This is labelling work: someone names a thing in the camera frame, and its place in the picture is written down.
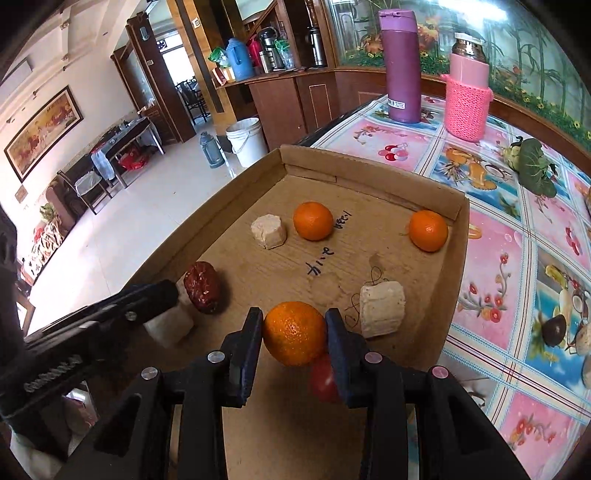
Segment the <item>red cherry tomato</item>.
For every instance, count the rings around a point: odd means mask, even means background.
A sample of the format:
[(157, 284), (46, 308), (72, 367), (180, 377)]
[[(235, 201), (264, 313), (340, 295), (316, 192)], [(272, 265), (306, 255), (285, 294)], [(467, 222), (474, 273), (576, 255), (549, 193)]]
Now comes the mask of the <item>red cherry tomato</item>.
[(310, 386), (318, 400), (331, 404), (342, 402), (329, 355), (322, 355), (312, 363)]

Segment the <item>beige square cake block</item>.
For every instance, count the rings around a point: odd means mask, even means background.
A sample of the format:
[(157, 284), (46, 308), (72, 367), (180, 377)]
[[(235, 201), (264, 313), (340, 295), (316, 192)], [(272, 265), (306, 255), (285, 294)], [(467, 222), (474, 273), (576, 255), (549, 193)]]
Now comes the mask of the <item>beige square cake block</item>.
[(360, 325), (365, 338), (393, 334), (406, 313), (404, 287), (398, 281), (363, 285), (360, 290)]

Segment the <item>orange tangerine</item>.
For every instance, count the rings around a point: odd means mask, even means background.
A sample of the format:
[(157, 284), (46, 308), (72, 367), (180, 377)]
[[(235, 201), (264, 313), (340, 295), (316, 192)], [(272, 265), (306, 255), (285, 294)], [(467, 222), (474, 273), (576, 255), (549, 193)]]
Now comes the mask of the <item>orange tangerine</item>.
[(280, 364), (287, 367), (308, 365), (328, 352), (327, 324), (310, 304), (283, 302), (266, 314), (263, 341)]
[(297, 234), (308, 241), (321, 241), (334, 229), (332, 212), (322, 203), (304, 202), (294, 210), (294, 227)]
[(424, 252), (434, 253), (441, 250), (448, 234), (448, 225), (444, 217), (431, 210), (415, 212), (408, 224), (410, 240)]

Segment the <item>brown cardboard tray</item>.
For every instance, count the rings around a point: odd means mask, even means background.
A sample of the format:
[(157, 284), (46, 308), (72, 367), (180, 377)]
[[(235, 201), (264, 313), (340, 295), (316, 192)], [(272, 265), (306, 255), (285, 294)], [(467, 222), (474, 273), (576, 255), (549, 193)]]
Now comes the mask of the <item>brown cardboard tray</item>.
[[(332, 212), (334, 229), (321, 241), (297, 234), (294, 210), (304, 202)], [(431, 210), (448, 225), (434, 253), (408, 235), (412, 215)], [(270, 250), (250, 231), (256, 218), (280, 216), (287, 240)], [(194, 313), (193, 331), (178, 346), (158, 348), (136, 335), (122, 366), (187, 365), (242, 326), (250, 307), (287, 301), (341, 312), (359, 332), (363, 285), (398, 281), (406, 313), (397, 332), (370, 341), (395, 363), (427, 370), (438, 360), (456, 306), (466, 259), (470, 203), (461, 192), (417, 174), (325, 150), (284, 146), (238, 175), (195, 210), (131, 276), (134, 284), (180, 281), (197, 261), (222, 282), (221, 313)], [(366, 413), (315, 399), (308, 368), (287, 367), (263, 350), (252, 395), (222, 412), (224, 452), (232, 479), (355, 479), (362, 463)]]

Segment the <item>white cake block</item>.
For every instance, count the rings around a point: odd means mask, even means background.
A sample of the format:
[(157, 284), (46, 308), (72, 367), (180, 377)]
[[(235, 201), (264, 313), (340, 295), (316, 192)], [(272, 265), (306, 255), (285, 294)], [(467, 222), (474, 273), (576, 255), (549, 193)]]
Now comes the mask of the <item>white cake block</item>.
[(164, 348), (171, 348), (182, 340), (193, 326), (190, 310), (178, 304), (146, 322), (144, 329), (157, 344)]

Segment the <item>dark red jujube date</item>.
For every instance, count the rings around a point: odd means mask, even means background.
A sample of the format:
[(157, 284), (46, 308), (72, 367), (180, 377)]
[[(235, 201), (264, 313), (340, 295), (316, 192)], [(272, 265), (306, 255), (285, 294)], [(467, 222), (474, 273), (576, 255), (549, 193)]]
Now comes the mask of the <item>dark red jujube date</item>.
[(183, 285), (190, 302), (199, 312), (214, 314), (221, 306), (221, 280), (208, 262), (195, 262), (185, 273)]

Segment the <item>flowered tablecloth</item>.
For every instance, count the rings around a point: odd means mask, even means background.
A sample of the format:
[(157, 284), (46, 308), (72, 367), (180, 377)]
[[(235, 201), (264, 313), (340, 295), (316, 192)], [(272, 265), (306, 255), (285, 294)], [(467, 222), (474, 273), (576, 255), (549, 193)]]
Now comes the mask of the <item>flowered tablecloth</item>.
[(459, 299), (441, 362), (497, 427), (533, 479), (550, 479), (590, 424), (589, 177), (542, 146), (553, 197), (526, 189), (509, 158), (524, 131), (496, 117), (471, 143), (424, 97), (417, 124), (370, 101), (311, 135), (322, 148), (455, 188), (470, 202)]

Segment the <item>white plastic bucket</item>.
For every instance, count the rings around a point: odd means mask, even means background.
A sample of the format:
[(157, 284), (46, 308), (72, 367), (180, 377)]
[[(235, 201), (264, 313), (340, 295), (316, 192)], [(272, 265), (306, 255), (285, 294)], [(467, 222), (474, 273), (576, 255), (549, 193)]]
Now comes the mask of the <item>white plastic bucket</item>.
[(240, 165), (245, 169), (256, 164), (269, 152), (263, 137), (262, 125), (257, 117), (239, 120), (228, 126), (225, 133), (232, 153), (238, 157)]

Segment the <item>wooden side cabinet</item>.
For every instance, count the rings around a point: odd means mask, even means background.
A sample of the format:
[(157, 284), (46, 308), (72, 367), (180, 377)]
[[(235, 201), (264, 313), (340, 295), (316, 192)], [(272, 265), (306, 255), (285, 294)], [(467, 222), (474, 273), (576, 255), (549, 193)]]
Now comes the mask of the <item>wooden side cabinet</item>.
[(266, 74), (218, 91), (228, 95), (238, 120), (259, 118), (271, 150), (296, 144), (341, 114), (335, 73), (329, 69)]

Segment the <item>blue water jug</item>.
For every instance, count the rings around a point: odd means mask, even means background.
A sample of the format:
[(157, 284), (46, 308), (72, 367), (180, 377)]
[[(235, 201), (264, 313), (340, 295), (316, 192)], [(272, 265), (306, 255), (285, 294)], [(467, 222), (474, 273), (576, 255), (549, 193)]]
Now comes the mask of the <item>blue water jug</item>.
[(236, 38), (231, 38), (225, 52), (236, 81), (249, 80), (256, 75), (245, 43)]

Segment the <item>green leafy vegetable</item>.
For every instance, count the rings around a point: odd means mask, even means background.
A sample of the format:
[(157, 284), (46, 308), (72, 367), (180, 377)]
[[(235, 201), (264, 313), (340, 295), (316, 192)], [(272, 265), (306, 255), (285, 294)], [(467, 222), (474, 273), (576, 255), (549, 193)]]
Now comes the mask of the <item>green leafy vegetable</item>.
[(520, 185), (529, 192), (546, 198), (554, 198), (557, 188), (553, 178), (556, 164), (543, 152), (542, 144), (535, 138), (517, 136), (503, 150), (504, 163), (518, 174)]

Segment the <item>pink knitted-sleeve thermos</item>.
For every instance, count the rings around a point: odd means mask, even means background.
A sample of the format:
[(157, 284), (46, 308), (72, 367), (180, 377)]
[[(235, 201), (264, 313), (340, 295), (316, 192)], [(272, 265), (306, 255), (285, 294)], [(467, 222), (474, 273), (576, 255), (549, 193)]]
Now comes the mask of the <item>pink knitted-sleeve thermos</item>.
[(489, 74), (483, 41), (457, 32), (450, 54), (450, 72), (441, 76), (446, 83), (445, 127), (453, 136), (468, 142), (484, 138), (494, 98)]

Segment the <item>purple thermos bottle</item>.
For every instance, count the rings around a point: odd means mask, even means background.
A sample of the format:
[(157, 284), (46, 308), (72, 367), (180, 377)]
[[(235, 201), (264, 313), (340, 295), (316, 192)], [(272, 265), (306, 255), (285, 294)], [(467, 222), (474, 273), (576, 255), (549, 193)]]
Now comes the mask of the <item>purple thermos bottle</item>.
[(379, 12), (379, 20), (389, 116), (402, 123), (419, 123), (421, 61), (415, 13), (412, 10), (386, 9)]

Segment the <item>framed wall painting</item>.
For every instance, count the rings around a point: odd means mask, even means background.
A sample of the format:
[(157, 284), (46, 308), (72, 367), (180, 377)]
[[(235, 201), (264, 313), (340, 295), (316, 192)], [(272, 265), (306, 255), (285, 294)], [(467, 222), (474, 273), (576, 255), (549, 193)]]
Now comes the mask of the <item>framed wall painting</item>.
[(16, 133), (4, 154), (23, 183), (36, 165), (75, 126), (83, 115), (69, 86), (48, 100)]

